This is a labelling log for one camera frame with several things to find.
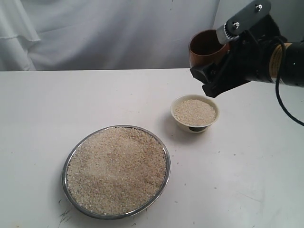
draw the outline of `stainless steel bowl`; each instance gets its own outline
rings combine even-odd
[[[166,157],[166,174],[165,174],[165,178],[161,184],[160,189],[158,190],[158,192],[155,194],[154,197],[152,197],[148,202],[146,202],[144,205],[142,205],[141,207],[139,207],[138,209],[135,209],[133,211],[127,212],[125,214],[119,214],[119,215],[102,215],[102,214],[96,214],[93,213],[83,207],[81,207],[72,197],[69,189],[67,188],[67,169],[69,166],[69,163],[71,161],[72,156],[74,155],[74,153],[77,151],[78,147],[85,141],[87,140],[90,136],[92,136],[93,134],[96,134],[98,132],[102,132],[105,131],[109,128],[115,128],[115,127],[124,127],[124,128],[134,128],[134,129],[138,129],[141,131],[144,131],[146,133],[148,133],[149,135],[151,135],[152,137],[154,137],[163,147],[163,151]],[[63,186],[63,190],[65,192],[66,197],[68,198],[68,200],[74,205],[74,207],[79,210],[80,212],[93,217],[95,219],[106,219],[106,220],[114,220],[114,219],[122,219],[128,216],[133,216],[138,214],[139,212],[145,210],[146,208],[148,208],[149,206],[151,206],[158,198],[159,196],[162,194],[164,188],[166,187],[168,180],[169,180],[169,175],[170,175],[170,170],[171,170],[171,162],[170,162],[170,157],[169,157],[169,153],[167,148],[165,147],[165,145],[163,144],[163,142],[153,133],[141,128],[141,127],[136,127],[136,126],[130,126],[130,125],[117,125],[117,126],[110,126],[110,127],[106,127],[103,128],[101,130],[98,130],[90,135],[88,135],[86,138],[84,138],[80,143],[77,144],[77,146],[71,151],[71,153],[69,154],[69,156],[67,157],[66,163],[63,167],[63,171],[62,171],[62,176],[61,176],[61,180],[62,180],[62,186]]]

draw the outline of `rice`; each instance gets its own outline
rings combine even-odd
[[[186,100],[180,103],[174,116],[177,120],[189,126],[204,126],[215,119],[214,108],[200,100]]]
[[[165,173],[163,147],[154,137],[134,128],[109,128],[77,148],[67,169],[67,187],[85,209],[117,215],[148,202]]]

